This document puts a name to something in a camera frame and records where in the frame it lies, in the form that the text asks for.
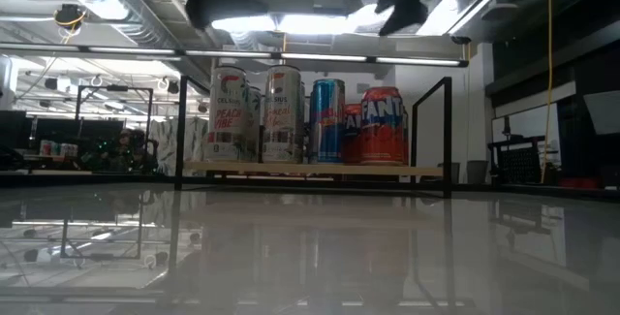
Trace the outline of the gray trash bin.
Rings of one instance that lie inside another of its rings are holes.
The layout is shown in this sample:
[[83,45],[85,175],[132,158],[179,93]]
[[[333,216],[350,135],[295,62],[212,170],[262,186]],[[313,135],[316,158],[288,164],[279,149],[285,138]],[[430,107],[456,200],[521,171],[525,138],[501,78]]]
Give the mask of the gray trash bin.
[[484,184],[486,182],[488,162],[486,160],[471,160],[467,163],[467,183]]
[[[451,162],[450,164],[450,170],[449,170],[449,178],[452,184],[458,184],[459,183],[459,177],[460,177],[460,163],[458,162]],[[439,163],[438,164],[438,168],[442,169],[442,175],[444,174],[444,163]],[[442,181],[447,180],[447,176],[442,176]]]

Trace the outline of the white Celsius can orange print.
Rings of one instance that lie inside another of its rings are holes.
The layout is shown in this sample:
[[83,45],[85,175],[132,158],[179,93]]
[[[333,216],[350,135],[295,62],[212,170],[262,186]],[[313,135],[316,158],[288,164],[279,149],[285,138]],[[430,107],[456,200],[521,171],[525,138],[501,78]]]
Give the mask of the white Celsius can orange print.
[[302,82],[299,69],[276,65],[267,70],[263,102],[263,161],[300,164],[303,146]]

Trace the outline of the wooden shelf black metal frame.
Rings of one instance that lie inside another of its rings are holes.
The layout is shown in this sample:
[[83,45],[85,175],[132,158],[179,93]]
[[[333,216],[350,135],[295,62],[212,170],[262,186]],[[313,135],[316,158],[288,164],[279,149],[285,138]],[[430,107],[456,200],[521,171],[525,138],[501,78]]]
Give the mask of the wooden shelf black metal frame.
[[[420,167],[417,163],[418,108],[437,91],[443,91],[443,166]],[[409,192],[438,191],[449,199],[452,183],[452,78],[443,77],[425,92],[408,112],[410,160],[407,166],[293,164],[261,162],[185,161],[175,162],[174,185],[184,184],[291,187],[343,190],[395,190]]]

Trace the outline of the person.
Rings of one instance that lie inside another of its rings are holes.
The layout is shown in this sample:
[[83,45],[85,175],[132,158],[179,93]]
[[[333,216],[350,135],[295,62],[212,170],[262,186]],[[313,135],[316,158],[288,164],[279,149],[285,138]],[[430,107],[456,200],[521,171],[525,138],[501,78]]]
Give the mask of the person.
[[97,173],[153,174],[158,168],[158,146],[142,130],[123,129],[114,139],[90,143],[80,160]]

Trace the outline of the silver ceiling air duct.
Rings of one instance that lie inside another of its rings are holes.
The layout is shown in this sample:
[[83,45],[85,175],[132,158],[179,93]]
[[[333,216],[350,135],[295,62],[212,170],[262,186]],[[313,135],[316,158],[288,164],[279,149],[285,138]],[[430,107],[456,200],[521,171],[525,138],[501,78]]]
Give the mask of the silver ceiling air duct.
[[181,43],[144,0],[79,0],[91,13],[109,20],[139,47],[180,48]]

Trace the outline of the black metal table frame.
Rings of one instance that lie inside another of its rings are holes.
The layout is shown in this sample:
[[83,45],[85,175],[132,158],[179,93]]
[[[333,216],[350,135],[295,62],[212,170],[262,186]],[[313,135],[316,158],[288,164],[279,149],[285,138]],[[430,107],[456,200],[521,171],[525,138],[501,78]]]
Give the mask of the black metal table frame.
[[387,193],[430,193],[437,192],[442,199],[447,193],[451,196],[460,192],[482,192],[518,194],[559,198],[563,200],[579,200],[586,202],[603,202],[620,204],[620,191],[603,189],[574,189],[563,187],[533,185],[499,185],[486,184],[450,184],[442,183],[397,183],[387,181],[329,181],[303,180],[285,177],[263,178],[207,178],[186,176],[180,179],[174,176],[131,175],[131,174],[23,174],[0,172],[0,189],[33,188],[52,186],[78,185],[111,185],[111,184],[157,184],[173,187],[180,185],[196,187],[231,187],[233,189],[248,188],[283,188],[292,190],[331,190],[343,192],[369,192],[372,194]]

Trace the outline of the white patterned sheet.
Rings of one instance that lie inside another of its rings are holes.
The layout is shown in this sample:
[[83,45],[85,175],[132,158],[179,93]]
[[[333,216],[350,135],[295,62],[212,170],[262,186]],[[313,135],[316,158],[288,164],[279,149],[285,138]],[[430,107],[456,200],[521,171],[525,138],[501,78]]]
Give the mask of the white patterned sheet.
[[[149,138],[158,143],[158,172],[175,176],[177,154],[178,120],[152,121]],[[207,135],[208,122],[197,117],[185,121],[183,159],[190,162],[204,161],[203,141]]]

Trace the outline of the black metal pipe rack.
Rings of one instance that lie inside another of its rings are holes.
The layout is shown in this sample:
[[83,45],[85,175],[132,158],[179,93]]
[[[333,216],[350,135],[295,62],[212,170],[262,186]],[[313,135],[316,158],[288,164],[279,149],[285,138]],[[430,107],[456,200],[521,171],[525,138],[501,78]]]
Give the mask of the black metal pipe rack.
[[80,120],[80,109],[81,109],[81,104],[83,101],[82,96],[81,96],[82,91],[86,89],[90,89],[93,92],[98,92],[102,88],[105,89],[106,91],[112,91],[112,92],[144,91],[148,93],[149,98],[148,98],[148,105],[147,105],[147,118],[145,121],[145,126],[146,126],[145,135],[148,138],[150,134],[150,129],[151,129],[150,123],[151,123],[153,97],[154,97],[154,90],[148,87],[132,87],[132,86],[119,85],[119,84],[111,84],[107,86],[79,85],[77,87],[77,104],[76,104],[76,111],[75,111],[75,121]]

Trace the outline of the distant drink cans row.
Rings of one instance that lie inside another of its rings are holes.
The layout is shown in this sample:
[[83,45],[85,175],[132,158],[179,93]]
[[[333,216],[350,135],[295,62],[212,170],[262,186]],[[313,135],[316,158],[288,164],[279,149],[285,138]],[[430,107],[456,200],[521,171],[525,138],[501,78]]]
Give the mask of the distant drink cans row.
[[78,145],[41,140],[39,152],[42,156],[77,157]]

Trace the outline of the blue silver Red Bull can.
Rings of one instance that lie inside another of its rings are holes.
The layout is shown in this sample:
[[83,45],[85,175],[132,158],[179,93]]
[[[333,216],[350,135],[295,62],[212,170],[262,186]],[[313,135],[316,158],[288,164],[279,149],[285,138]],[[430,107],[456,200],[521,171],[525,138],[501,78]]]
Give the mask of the blue silver Red Bull can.
[[345,84],[318,79],[310,98],[311,164],[341,164],[344,134]]

